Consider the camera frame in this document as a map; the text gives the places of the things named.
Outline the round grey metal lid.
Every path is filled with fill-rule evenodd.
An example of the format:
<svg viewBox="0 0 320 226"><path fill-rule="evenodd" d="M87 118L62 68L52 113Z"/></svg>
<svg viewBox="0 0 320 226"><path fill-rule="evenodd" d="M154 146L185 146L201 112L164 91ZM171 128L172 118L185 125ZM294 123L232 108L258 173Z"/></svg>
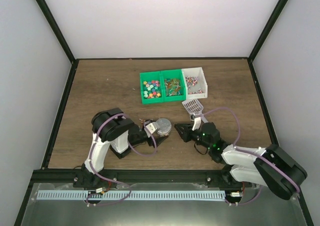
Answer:
<svg viewBox="0 0 320 226"><path fill-rule="evenodd" d="M160 118L156 121L156 123L158 124L158 131L164 131L164 132L168 132L172 130L172 124L171 122L166 119L166 118Z"/></svg>

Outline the lilac slotted plastic scoop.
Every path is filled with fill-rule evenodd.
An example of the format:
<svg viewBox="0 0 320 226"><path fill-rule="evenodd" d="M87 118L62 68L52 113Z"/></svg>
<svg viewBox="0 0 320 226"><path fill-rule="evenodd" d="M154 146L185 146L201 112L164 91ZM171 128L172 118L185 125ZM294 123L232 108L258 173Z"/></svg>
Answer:
<svg viewBox="0 0 320 226"><path fill-rule="evenodd" d="M205 116L203 115L203 105L199 102L198 99L187 99L182 101L182 105L184 106L184 108L186 109L186 111L189 114L189 117L191 114L195 113L195 114L202 114L201 120L204 123L207 123L208 120L205 118Z"/></svg>

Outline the white bin striped candies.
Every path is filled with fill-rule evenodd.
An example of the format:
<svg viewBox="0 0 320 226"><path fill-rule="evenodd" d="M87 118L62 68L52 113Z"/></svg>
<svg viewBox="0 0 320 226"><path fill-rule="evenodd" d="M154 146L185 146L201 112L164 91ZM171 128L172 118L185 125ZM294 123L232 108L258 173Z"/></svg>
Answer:
<svg viewBox="0 0 320 226"><path fill-rule="evenodd" d="M181 70L186 89L186 99L205 99L208 97L208 84L202 67Z"/></svg>

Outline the green bin candies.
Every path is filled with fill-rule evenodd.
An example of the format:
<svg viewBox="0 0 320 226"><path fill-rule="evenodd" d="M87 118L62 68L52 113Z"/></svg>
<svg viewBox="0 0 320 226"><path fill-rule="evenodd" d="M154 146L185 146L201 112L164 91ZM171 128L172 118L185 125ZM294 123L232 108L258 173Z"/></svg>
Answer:
<svg viewBox="0 0 320 226"><path fill-rule="evenodd" d="M164 102L164 83L160 71L139 74L141 102L143 105Z"/></svg>
<svg viewBox="0 0 320 226"><path fill-rule="evenodd" d="M160 75L164 102L184 101L187 98L182 69L163 70Z"/></svg>

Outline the clear plastic round container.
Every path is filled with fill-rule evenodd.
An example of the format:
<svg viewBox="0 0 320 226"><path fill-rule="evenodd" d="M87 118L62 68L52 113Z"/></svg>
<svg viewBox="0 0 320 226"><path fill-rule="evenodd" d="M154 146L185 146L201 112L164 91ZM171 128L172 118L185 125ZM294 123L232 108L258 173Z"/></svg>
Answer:
<svg viewBox="0 0 320 226"><path fill-rule="evenodd" d="M164 132L164 131L158 131L157 136L158 137L168 137L170 135L170 131Z"/></svg>

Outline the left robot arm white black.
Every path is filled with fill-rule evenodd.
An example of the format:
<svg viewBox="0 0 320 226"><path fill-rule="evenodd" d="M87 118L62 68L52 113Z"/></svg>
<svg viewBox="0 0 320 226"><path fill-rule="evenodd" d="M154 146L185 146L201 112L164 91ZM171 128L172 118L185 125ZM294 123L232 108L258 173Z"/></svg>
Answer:
<svg viewBox="0 0 320 226"><path fill-rule="evenodd" d="M146 120L142 126L135 124L120 108L98 112L91 120L92 144L87 159L81 166L82 180L92 188L102 182L99 173L110 149L119 159L147 143L154 149L164 142L172 130L166 118Z"/></svg>

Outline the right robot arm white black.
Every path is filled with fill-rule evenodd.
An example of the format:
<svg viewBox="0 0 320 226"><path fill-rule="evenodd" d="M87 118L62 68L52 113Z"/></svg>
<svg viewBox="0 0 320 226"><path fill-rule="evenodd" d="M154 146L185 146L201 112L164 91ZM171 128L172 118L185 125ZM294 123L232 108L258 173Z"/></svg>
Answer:
<svg viewBox="0 0 320 226"><path fill-rule="evenodd" d="M300 192L308 174L290 155L276 144L267 148L246 148L228 144L212 122L199 127L177 123L174 128L184 142L202 146L211 159L227 170L222 181L227 187L249 182L268 187L277 197L288 200Z"/></svg>

